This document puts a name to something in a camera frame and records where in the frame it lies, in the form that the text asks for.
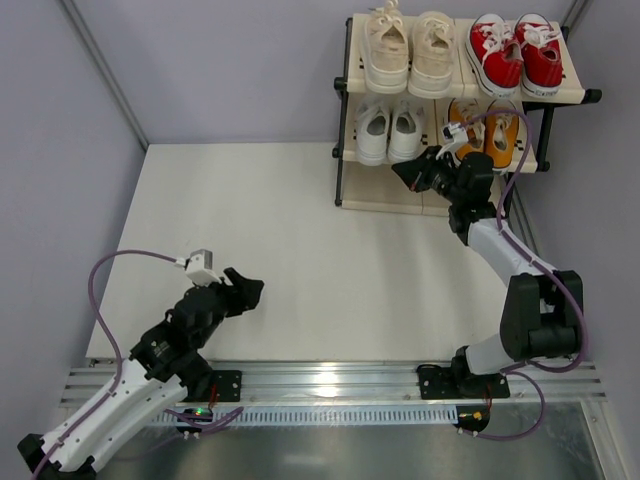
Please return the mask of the white sneaker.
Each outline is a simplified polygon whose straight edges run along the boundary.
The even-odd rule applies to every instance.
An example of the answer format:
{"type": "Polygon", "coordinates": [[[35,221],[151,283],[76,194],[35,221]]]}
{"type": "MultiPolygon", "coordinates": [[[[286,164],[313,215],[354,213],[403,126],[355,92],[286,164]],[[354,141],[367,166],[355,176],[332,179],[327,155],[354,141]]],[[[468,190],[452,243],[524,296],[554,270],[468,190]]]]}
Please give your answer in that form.
{"type": "Polygon", "coordinates": [[[391,163],[415,159],[421,149],[425,111],[420,103],[399,99],[392,111],[388,158],[391,163]]]}
{"type": "Polygon", "coordinates": [[[390,111],[380,99],[365,97],[355,112],[356,159],[365,166],[379,166],[387,157],[390,111]]]}

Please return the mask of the beige lace sneaker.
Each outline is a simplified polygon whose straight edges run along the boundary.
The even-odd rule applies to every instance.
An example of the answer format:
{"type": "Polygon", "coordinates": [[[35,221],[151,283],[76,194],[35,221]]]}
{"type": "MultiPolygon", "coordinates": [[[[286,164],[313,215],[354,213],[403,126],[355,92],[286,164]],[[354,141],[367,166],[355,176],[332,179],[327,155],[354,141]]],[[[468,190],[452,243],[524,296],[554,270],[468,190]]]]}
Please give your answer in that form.
{"type": "Polygon", "coordinates": [[[426,99],[444,97],[452,85],[456,58],[453,20],[441,12],[424,12],[412,25],[410,42],[409,93],[426,99]]]}
{"type": "Polygon", "coordinates": [[[362,27],[359,51],[369,91],[394,95],[405,90],[409,41],[398,1],[386,1],[371,11],[362,27]]]}

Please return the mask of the red canvas sneaker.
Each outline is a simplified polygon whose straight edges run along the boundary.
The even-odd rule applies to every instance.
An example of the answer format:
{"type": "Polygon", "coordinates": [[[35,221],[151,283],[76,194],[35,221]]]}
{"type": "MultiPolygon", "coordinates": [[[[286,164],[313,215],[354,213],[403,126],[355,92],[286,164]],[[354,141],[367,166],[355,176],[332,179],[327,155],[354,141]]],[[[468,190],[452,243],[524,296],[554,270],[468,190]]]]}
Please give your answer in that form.
{"type": "Polygon", "coordinates": [[[524,62],[523,88],[530,96],[554,96],[562,83],[562,33],[536,13],[522,15],[514,31],[524,62]]]}
{"type": "Polygon", "coordinates": [[[493,98],[511,98],[519,88],[524,61],[512,26],[484,14],[469,27],[465,50],[480,89],[493,98]]]}

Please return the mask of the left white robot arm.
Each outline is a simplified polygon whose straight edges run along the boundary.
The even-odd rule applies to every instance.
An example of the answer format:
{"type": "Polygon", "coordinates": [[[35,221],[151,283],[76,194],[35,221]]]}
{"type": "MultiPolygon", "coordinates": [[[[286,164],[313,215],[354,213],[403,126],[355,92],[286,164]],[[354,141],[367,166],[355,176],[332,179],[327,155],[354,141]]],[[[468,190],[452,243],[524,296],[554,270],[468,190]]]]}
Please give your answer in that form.
{"type": "Polygon", "coordinates": [[[223,320],[255,309],[263,289],[263,281],[233,268],[188,289],[78,411],[49,433],[19,442],[33,478],[93,479],[159,413],[185,399],[210,399],[217,374],[199,351],[223,320]]]}

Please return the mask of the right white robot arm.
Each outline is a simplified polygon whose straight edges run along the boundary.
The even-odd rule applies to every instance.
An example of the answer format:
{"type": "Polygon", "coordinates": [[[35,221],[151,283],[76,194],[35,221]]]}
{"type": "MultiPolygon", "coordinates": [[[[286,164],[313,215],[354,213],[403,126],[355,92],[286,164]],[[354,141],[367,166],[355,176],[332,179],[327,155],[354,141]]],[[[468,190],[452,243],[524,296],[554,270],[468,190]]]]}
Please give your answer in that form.
{"type": "Polygon", "coordinates": [[[459,348],[447,367],[418,368],[422,397],[506,398],[509,371],[558,357],[571,357],[566,368],[576,368],[588,343],[582,280],[574,271],[559,271],[542,261],[514,237],[490,199],[492,159],[470,153],[456,164],[450,153],[433,146],[392,169],[410,191],[432,190],[449,201],[452,232],[507,287],[495,335],[459,348]]]}

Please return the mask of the beige three-tier shoe shelf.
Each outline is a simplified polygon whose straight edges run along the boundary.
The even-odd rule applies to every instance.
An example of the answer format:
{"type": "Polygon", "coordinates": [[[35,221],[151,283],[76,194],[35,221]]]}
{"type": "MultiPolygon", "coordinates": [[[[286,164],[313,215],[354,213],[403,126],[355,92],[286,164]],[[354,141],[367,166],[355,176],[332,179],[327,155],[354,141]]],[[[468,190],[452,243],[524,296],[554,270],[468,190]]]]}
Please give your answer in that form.
{"type": "MultiPolygon", "coordinates": [[[[365,14],[356,13],[346,21],[343,74],[334,79],[334,89],[341,99],[339,139],[332,150],[332,156],[338,162],[335,204],[351,210],[445,216],[449,206],[447,201],[431,191],[422,194],[410,192],[391,170],[388,161],[380,166],[365,166],[356,159],[356,110],[367,93],[365,69],[360,55],[360,40],[366,19],[365,14]]],[[[472,21],[456,19],[454,24],[458,34],[458,53],[453,82],[447,97],[424,102],[426,122],[421,137],[422,148],[442,142],[441,129],[448,117],[451,99],[475,98],[482,109],[493,101],[481,91],[474,68],[464,51],[464,39],[472,21]]],[[[540,126],[534,129],[534,144],[521,169],[522,174],[549,170],[547,148],[553,114],[557,108],[595,104],[602,98],[601,90],[586,89],[579,80],[566,45],[570,29],[555,21],[551,25],[560,34],[558,43],[563,62],[563,76],[558,93],[551,97],[536,98],[517,92],[511,98],[521,112],[542,112],[540,126]]]]}

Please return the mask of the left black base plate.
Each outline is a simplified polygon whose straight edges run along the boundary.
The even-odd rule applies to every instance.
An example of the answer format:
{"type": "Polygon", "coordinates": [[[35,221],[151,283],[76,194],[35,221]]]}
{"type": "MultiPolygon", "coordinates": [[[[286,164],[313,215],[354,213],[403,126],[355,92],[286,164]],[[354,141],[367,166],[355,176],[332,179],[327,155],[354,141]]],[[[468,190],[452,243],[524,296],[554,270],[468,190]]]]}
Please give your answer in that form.
{"type": "Polygon", "coordinates": [[[204,377],[195,398],[206,403],[239,402],[242,378],[241,370],[213,370],[204,377]]]}

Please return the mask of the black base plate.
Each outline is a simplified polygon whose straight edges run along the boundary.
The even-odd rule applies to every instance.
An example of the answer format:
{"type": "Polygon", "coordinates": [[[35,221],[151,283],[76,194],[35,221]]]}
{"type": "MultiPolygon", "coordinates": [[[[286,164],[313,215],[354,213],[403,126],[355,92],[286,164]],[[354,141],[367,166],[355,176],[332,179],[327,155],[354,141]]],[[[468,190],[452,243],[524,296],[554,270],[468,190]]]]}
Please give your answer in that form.
{"type": "Polygon", "coordinates": [[[213,370],[204,377],[195,398],[206,403],[239,402],[242,378],[241,370],[213,370]]]}
{"type": "Polygon", "coordinates": [[[416,368],[422,400],[506,399],[510,389],[501,374],[474,375],[463,367],[421,364],[416,368]]]}

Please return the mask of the aluminium mounting rail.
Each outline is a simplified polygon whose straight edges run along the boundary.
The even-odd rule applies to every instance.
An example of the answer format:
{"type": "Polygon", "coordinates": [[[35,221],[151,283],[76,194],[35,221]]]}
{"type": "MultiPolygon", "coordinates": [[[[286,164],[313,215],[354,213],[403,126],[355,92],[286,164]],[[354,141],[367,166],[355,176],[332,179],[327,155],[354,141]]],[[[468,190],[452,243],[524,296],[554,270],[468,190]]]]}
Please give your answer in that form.
{"type": "MultiPolygon", "coordinates": [[[[453,403],[453,394],[432,377],[445,368],[433,362],[421,369],[417,361],[303,362],[218,361],[214,370],[237,371],[245,405],[338,405],[453,403]]],[[[537,402],[542,392],[548,402],[602,402],[607,399],[596,367],[585,362],[564,374],[524,367],[506,378],[480,385],[478,401],[537,402]]]]}

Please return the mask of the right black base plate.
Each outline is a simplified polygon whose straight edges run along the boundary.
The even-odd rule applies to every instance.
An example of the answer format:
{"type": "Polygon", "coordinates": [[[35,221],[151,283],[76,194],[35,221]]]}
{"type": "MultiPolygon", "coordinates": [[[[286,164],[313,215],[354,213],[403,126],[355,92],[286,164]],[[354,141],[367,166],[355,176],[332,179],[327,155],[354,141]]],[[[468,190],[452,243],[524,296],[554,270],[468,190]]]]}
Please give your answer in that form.
{"type": "Polygon", "coordinates": [[[474,375],[463,367],[421,364],[416,368],[422,400],[506,399],[510,389],[501,374],[474,375]]]}

